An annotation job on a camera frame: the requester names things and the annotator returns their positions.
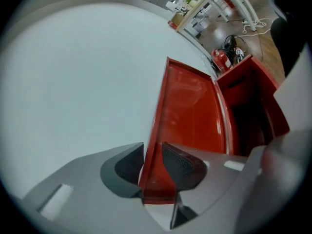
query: white table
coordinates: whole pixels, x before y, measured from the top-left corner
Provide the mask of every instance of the white table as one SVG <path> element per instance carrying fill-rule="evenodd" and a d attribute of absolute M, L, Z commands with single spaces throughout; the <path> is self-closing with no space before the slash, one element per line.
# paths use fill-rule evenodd
<path fill-rule="evenodd" d="M 167 56 L 213 75 L 164 18 L 126 4 L 70 7 L 22 31 L 0 55 L 8 191 L 23 198 L 79 156 L 146 148 Z"/>

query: red fire extinguisher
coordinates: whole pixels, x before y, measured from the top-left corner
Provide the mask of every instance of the red fire extinguisher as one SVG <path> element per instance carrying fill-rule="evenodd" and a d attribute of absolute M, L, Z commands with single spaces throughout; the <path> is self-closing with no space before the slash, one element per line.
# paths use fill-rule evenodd
<path fill-rule="evenodd" d="M 231 0 L 224 0 L 232 9 L 235 8 Z"/>
<path fill-rule="evenodd" d="M 232 64 L 224 51 L 214 49 L 211 52 L 211 56 L 213 62 L 223 74 L 232 68 Z"/>

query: black plastic part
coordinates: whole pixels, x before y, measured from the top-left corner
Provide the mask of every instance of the black plastic part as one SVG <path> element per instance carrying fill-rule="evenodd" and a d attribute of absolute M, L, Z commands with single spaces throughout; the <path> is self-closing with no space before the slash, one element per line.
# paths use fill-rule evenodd
<path fill-rule="evenodd" d="M 162 144 L 162 160 L 177 192 L 195 188 L 205 177 L 205 163 L 186 152 L 164 142 Z"/>
<path fill-rule="evenodd" d="M 101 179 L 114 194 L 126 198 L 143 198 L 142 189 L 137 185 L 144 163 L 143 147 L 143 143 L 139 143 L 102 165 Z"/>
<path fill-rule="evenodd" d="M 179 194 L 177 194 L 175 197 L 175 208 L 170 222 L 170 229 L 174 229 L 182 224 L 185 224 L 197 216 L 197 213 L 195 213 L 190 207 L 182 204 L 181 198 Z"/>

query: red panel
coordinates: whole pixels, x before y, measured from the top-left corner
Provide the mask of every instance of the red panel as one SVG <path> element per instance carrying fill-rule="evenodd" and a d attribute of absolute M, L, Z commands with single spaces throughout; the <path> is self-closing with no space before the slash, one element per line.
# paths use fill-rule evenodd
<path fill-rule="evenodd" d="M 289 131 L 273 97 L 278 84 L 256 58 L 246 57 L 219 77 L 216 87 L 227 111 L 230 154 L 248 156 L 253 147 Z"/>
<path fill-rule="evenodd" d="M 139 186 L 144 203 L 170 204 L 176 189 L 162 163 L 163 142 L 226 153 L 222 113 L 206 75 L 168 58 Z"/>

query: white label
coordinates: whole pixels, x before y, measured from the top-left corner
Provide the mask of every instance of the white label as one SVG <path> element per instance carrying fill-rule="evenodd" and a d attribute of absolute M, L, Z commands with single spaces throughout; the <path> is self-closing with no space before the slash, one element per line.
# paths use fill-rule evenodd
<path fill-rule="evenodd" d="M 227 59 L 227 61 L 225 62 L 225 65 L 226 65 L 227 67 L 230 67 L 231 62 L 230 62 L 230 60 L 229 60 L 229 59 Z"/>
<path fill-rule="evenodd" d="M 228 160 L 223 164 L 225 167 L 228 167 L 233 170 L 242 171 L 244 169 L 245 164 L 237 161 Z M 258 175 L 262 173 L 262 169 L 258 169 Z"/>
<path fill-rule="evenodd" d="M 72 186 L 61 184 L 44 206 L 38 210 L 39 213 L 53 222 L 60 214 L 73 191 L 74 188 Z"/>

